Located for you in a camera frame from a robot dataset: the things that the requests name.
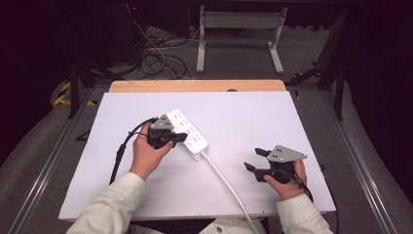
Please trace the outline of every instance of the metal stand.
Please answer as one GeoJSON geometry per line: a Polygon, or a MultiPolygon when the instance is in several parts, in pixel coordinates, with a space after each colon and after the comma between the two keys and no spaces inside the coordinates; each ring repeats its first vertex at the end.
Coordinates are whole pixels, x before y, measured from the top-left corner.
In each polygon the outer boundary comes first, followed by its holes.
{"type": "Polygon", "coordinates": [[[277,53],[277,45],[282,34],[287,8],[280,13],[233,13],[233,12],[205,12],[205,6],[200,10],[200,45],[198,48],[197,72],[203,73],[205,67],[206,28],[276,28],[277,32],[272,42],[268,42],[268,49],[278,74],[283,74],[282,63],[277,53]]]}
{"type": "Polygon", "coordinates": [[[347,9],[343,9],[334,22],[330,32],[328,33],[328,37],[325,41],[322,51],[319,54],[319,60],[315,63],[314,68],[302,75],[296,75],[296,78],[292,79],[291,81],[285,82],[286,86],[295,86],[298,83],[307,80],[312,76],[315,76],[317,73],[320,73],[321,76],[317,86],[320,90],[328,90],[334,83],[334,80],[337,79],[334,109],[337,117],[340,120],[343,120],[341,109],[345,75],[342,64],[343,60],[338,59],[334,53],[336,52],[336,47],[341,36],[341,31],[346,20],[347,12],[347,9]]]}
{"type": "Polygon", "coordinates": [[[114,81],[125,80],[121,76],[109,71],[108,69],[97,65],[96,63],[85,59],[78,58],[72,62],[70,67],[70,93],[71,93],[71,108],[69,119],[71,119],[79,109],[79,79],[85,88],[94,88],[96,83],[91,70],[94,69],[101,74],[107,76],[114,81]]]}

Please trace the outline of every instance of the white sleeve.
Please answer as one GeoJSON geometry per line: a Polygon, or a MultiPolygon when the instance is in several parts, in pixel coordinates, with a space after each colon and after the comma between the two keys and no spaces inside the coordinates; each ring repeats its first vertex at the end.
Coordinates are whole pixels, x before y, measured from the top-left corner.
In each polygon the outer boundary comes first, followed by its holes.
{"type": "Polygon", "coordinates": [[[277,203],[284,233],[332,233],[328,223],[306,195],[277,203]]]}
{"type": "Polygon", "coordinates": [[[138,175],[119,176],[83,209],[67,233],[125,233],[145,190],[138,175]]]}

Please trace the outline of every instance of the wooden tabletop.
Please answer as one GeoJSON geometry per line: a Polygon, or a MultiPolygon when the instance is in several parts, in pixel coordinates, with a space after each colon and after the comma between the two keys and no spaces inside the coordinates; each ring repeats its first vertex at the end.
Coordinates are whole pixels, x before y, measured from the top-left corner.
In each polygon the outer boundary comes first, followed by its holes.
{"type": "Polygon", "coordinates": [[[281,80],[140,80],[115,81],[109,93],[285,91],[281,80]]]}

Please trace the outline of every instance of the metal rail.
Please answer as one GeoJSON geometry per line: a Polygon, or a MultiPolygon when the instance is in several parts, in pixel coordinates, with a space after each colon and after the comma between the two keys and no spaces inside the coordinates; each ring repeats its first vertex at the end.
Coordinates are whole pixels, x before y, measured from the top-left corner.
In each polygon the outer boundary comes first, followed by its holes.
{"type": "Polygon", "coordinates": [[[321,91],[322,99],[324,100],[328,110],[334,119],[337,129],[340,131],[341,137],[344,141],[344,146],[349,156],[349,160],[352,163],[352,166],[355,170],[357,178],[361,184],[361,188],[364,191],[364,194],[367,198],[368,203],[373,210],[374,215],[376,216],[377,222],[380,225],[383,233],[398,233],[394,227],[392,219],[386,210],[386,206],[383,202],[383,198],[380,195],[379,190],[377,189],[376,183],[373,180],[373,177],[368,171],[362,156],[358,150],[354,147],[352,139],[347,134],[346,126],[342,121],[339,121],[334,110],[334,100],[327,91],[321,91]]]}
{"type": "Polygon", "coordinates": [[[36,209],[37,204],[39,203],[43,192],[45,191],[49,180],[51,179],[53,172],[57,166],[58,160],[60,159],[63,150],[66,146],[67,140],[74,129],[77,120],[79,119],[80,114],[82,113],[83,108],[86,106],[86,103],[92,95],[93,89],[86,89],[82,94],[80,107],[73,118],[68,119],[66,125],[64,126],[63,131],[60,134],[60,137],[57,140],[57,143],[52,150],[48,161],[42,169],[42,172],[38,175],[36,180],[34,180],[33,186],[27,198],[25,199],[15,221],[13,222],[8,233],[22,233],[28,221],[30,220],[34,210],[36,209]]]}

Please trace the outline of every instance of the power strip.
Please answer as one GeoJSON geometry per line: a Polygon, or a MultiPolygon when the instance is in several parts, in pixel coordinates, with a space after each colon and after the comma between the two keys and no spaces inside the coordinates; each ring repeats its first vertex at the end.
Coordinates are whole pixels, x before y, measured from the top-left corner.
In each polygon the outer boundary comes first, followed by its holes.
{"type": "Polygon", "coordinates": [[[185,133],[188,135],[182,145],[188,153],[199,161],[201,153],[207,153],[207,140],[198,132],[192,123],[178,109],[175,109],[167,114],[170,122],[173,124],[173,131],[176,134],[185,133]]]}

